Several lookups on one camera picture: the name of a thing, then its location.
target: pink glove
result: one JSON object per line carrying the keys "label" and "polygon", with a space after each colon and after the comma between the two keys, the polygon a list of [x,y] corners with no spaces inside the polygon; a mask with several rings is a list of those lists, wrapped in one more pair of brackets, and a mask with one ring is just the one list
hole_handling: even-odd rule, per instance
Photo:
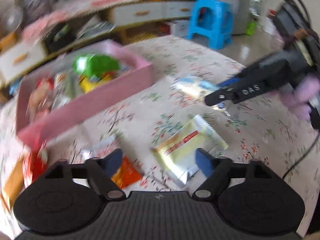
{"label": "pink glove", "polygon": [[0,240],[11,240],[9,236],[5,235],[4,233],[0,232]]}
{"label": "pink glove", "polygon": [[299,119],[309,120],[311,108],[307,102],[319,92],[320,80],[309,75],[296,87],[293,93],[280,91],[280,100]]}

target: red packaging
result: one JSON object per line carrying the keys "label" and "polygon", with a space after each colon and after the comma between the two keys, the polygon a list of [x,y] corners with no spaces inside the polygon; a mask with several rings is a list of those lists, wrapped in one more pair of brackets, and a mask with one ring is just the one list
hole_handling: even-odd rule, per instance
{"label": "red packaging", "polygon": [[32,182],[39,178],[47,168],[48,153],[44,144],[39,151],[31,151],[24,159],[22,164],[22,173],[25,187],[30,186]]}
{"label": "red packaging", "polygon": [[52,78],[42,78],[38,81],[36,88],[38,89],[41,86],[46,86],[47,89],[53,90],[54,80]]}

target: cardboard box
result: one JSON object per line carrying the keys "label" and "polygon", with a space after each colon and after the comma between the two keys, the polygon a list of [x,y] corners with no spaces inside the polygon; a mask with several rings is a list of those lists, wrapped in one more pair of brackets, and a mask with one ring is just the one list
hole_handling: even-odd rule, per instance
{"label": "cardboard box", "polygon": [[162,22],[160,31],[169,35],[173,34],[177,37],[187,36],[189,30],[189,20],[172,20]]}
{"label": "cardboard box", "polygon": [[[41,78],[54,77],[58,72],[69,70],[74,59],[86,53],[105,53],[122,61],[131,69],[105,85],[73,99],[63,107],[53,109],[49,115],[30,123],[29,114],[27,114],[28,101],[37,82]],[[21,81],[16,116],[17,136],[33,149],[46,139],[55,138],[74,125],[153,84],[151,63],[112,40],[101,41],[76,50],[63,58],[47,63]]]}

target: table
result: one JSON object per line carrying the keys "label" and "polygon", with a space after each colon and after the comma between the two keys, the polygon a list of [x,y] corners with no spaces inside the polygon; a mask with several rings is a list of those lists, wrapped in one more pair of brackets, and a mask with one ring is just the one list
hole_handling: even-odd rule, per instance
{"label": "table", "polygon": [[[201,114],[229,144],[223,153],[225,156],[240,163],[260,158],[279,176],[305,152],[316,136],[309,123],[299,121],[275,96],[259,96],[232,105],[229,108],[231,117],[227,117],[170,88],[176,78],[186,74],[219,83],[243,68],[218,52],[174,36],[138,42],[128,48],[154,63],[156,84],[49,142],[50,164],[60,158],[79,163],[82,161],[79,151],[88,140],[99,141],[116,134],[123,152],[144,174],[141,181],[125,189],[126,193],[178,190],[159,167],[150,148],[169,138],[196,114]],[[15,112],[16,100],[13,99],[0,115],[1,185],[23,151],[22,144],[14,136]],[[305,201],[306,212],[298,229],[301,235],[306,233],[316,205],[319,166],[319,145],[316,145],[286,179]],[[197,172],[185,190],[192,193],[204,180],[204,175]],[[1,215],[1,218],[0,230],[10,237],[17,236],[20,229],[13,215]]]}

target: yellow snack package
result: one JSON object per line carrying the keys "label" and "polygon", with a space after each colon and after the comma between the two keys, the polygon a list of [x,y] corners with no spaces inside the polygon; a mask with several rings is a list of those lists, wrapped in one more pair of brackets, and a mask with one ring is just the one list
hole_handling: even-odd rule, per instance
{"label": "yellow snack package", "polygon": [[109,82],[110,80],[112,80],[112,76],[110,74],[107,74],[99,82],[91,82],[91,81],[89,81],[88,78],[85,77],[80,81],[79,86],[81,87],[81,89],[83,90],[84,93],[88,93],[91,90],[94,90],[96,87]]}
{"label": "yellow snack package", "polygon": [[200,115],[196,115],[175,135],[153,148],[152,152],[176,184],[184,187],[199,169],[195,160],[197,148],[213,155],[228,148],[228,144]]}

